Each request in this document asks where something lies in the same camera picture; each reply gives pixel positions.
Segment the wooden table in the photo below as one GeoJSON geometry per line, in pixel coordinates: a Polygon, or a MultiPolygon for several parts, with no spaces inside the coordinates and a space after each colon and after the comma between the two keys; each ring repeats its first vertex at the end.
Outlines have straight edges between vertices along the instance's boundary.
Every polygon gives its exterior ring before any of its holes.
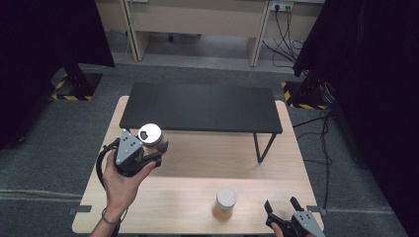
{"type": "MultiPolygon", "coordinates": [[[[119,123],[127,98],[120,98],[103,144],[121,135],[119,123]]],[[[252,134],[163,131],[169,149],[162,166],[142,182],[120,233],[272,234],[265,225],[267,199],[283,219],[291,219],[294,213],[292,196],[302,207],[316,205],[287,108],[283,102],[276,105],[284,131],[262,164],[254,159],[252,134]],[[216,193],[225,187],[236,190],[237,204],[229,218],[220,218],[213,206],[216,193]]],[[[266,144],[270,136],[260,134],[260,144],[266,144]]],[[[95,168],[80,205],[92,208],[76,214],[73,231],[90,233],[106,206],[95,168]]],[[[323,228],[320,215],[314,216],[323,228]]]]}

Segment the stand base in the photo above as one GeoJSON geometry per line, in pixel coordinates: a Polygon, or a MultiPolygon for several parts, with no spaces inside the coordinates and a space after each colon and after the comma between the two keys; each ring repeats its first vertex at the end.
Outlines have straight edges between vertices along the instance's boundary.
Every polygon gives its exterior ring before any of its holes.
{"type": "Polygon", "coordinates": [[[301,84],[300,82],[291,81],[282,83],[287,105],[295,108],[325,110],[326,105],[320,92],[314,90],[311,95],[302,96],[299,94],[301,84]]]}
{"type": "Polygon", "coordinates": [[[56,100],[68,101],[90,101],[99,82],[102,79],[102,73],[85,73],[87,84],[85,86],[73,86],[67,75],[65,75],[61,82],[55,88],[55,93],[52,96],[56,100]]]}

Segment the round lid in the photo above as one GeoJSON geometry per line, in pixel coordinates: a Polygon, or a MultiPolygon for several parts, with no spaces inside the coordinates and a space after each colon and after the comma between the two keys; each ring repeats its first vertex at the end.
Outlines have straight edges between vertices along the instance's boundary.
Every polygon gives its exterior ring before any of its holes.
{"type": "Polygon", "coordinates": [[[154,123],[148,123],[139,129],[138,138],[144,145],[155,145],[160,141],[161,129],[154,123]]]}
{"type": "Polygon", "coordinates": [[[223,210],[232,209],[237,202],[237,193],[232,188],[224,188],[216,194],[216,203],[223,210]]]}

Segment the wall socket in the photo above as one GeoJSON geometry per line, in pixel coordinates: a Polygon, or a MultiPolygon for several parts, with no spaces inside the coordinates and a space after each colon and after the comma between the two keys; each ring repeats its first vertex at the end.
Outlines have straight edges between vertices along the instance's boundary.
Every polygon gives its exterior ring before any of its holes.
{"type": "Polygon", "coordinates": [[[280,12],[290,12],[293,10],[293,2],[290,1],[272,1],[272,11],[276,11],[275,10],[275,6],[279,5],[280,6],[280,12]]]}

